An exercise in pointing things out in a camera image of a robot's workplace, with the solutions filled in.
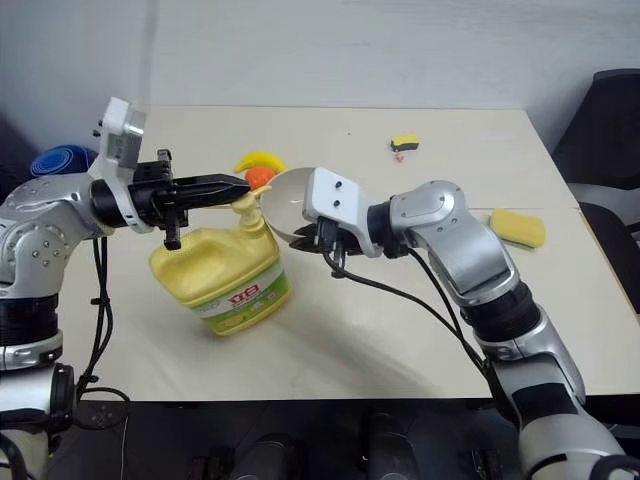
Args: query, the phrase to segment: white wall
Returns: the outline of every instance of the white wall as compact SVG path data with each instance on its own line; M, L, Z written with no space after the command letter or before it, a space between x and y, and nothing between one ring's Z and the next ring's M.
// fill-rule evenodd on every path
M8 110L40 147L90 138L121 95L523 107L552 148L595 71L640 66L637 0L0 1Z

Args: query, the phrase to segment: yellow sponge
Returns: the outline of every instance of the yellow sponge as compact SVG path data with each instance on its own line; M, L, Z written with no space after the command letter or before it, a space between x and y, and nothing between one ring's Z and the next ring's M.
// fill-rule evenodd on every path
M538 217L496 208L491 214L490 225L500 238L510 242L529 247L539 247L544 244L546 231L544 223Z

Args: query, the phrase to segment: white bowl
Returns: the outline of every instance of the white bowl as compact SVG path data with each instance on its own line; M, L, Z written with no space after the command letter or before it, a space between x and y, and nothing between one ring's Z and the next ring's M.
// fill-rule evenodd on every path
M287 243L302 235L296 235L298 228L308 225L302 217L304 196L309 176L315 168L294 168L276 175L269 181L271 190L260 196L260 208L271 230Z

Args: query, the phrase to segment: bottle label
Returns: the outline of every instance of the bottle label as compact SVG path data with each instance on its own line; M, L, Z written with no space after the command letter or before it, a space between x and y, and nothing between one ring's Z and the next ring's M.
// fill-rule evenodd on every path
M289 281L280 260L244 285L192 310L216 332L223 333L280 300L289 290Z

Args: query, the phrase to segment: banana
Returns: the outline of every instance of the banana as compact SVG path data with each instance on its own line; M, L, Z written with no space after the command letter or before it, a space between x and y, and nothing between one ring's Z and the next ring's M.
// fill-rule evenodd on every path
M233 171L240 173L251 167L269 167L276 173L282 173L288 169L282 160L271 153L250 152L233 168Z

